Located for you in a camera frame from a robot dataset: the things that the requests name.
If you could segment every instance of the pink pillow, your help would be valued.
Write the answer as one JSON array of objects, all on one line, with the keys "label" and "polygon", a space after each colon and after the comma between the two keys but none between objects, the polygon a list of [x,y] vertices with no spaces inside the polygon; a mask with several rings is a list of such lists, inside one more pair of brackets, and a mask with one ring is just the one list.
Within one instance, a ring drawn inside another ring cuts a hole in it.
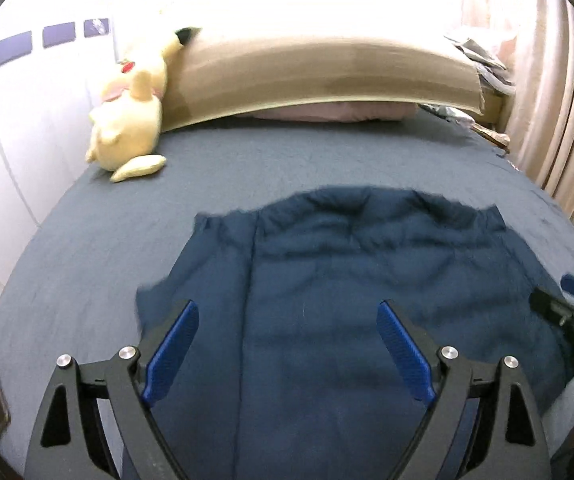
[{"label": "pink pillow", "polygon": [[278,121],[308,121],[312,123],[355,123],[380,119],[381,121],[399,121],[412,117],[417,110],[415,103],[390,101],[342,101],[335,103],[312,103],[306,105],[269,108],[237,117],[255,117]]}]

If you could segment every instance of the yellow stuffed animal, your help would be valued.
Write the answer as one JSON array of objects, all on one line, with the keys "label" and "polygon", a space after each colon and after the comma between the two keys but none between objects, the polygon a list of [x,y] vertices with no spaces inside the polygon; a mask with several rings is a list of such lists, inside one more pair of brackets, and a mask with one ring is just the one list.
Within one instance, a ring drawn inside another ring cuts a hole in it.
[{"label": "yellow stuffed animal", "polygon": [[94,123],[86,161],[113,171],[112,182],[155,173],[166,159],[151,155],[158,143],[168,67],[193,35],[184,28],[149,40],[128,53],[108,77]]}]

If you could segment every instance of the pikachu plush toy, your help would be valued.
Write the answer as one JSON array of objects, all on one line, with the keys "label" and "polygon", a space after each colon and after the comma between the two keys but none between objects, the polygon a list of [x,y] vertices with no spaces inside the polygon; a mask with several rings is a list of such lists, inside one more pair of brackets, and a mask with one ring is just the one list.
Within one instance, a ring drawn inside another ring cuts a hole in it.
[{"label": "pikachu plush toy", "polygon": [[93,127],[85,157],[113,171],[112,182],[164,166],[166,158],[153,154],[160,136],[160,101],[169,67],[196,32],[189,27],[150,38],[112,69],[100,94],[102,104],[89,114]]}]

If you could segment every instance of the blue cloth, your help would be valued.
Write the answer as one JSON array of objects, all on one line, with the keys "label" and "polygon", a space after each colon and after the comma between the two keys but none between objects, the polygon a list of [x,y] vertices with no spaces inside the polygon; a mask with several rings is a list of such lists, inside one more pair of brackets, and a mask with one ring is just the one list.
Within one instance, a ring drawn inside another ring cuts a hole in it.
[{"label": "blue cloth", "polygon": [[530,312],[534,286],[560,294],[495,207],[332,187],[201,216],[169,276],[136,298],[143,333],[174,298],[200,309],[154,416],[190,478],[386,478],[424,406],[378,335],[380,301],[471,359],[516,356],[543,412],[574,370]]}]

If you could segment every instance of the bed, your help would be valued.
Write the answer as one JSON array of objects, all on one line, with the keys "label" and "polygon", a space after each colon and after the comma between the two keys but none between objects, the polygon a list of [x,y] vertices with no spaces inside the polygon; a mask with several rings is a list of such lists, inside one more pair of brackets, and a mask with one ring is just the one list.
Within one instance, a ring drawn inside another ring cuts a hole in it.
[{"label": "bed", "polygon": [[[574,227],[475,133],[420,110],[398,122],[225,118],[164,134],[166,168],[111,184],[90,168],[45,220],[0,298],[0,382],[11,423],[0,453],[22,472],[56,358],[107,359],[140,338],[136,290],[166,276],[198,213],[253,209],[322,186],[382,186],[496,205],[559,281],[574,274]],[[101,407],[117,463],[122,444]],[[574,420],[574,381],[545,415],[550,450]]]}]

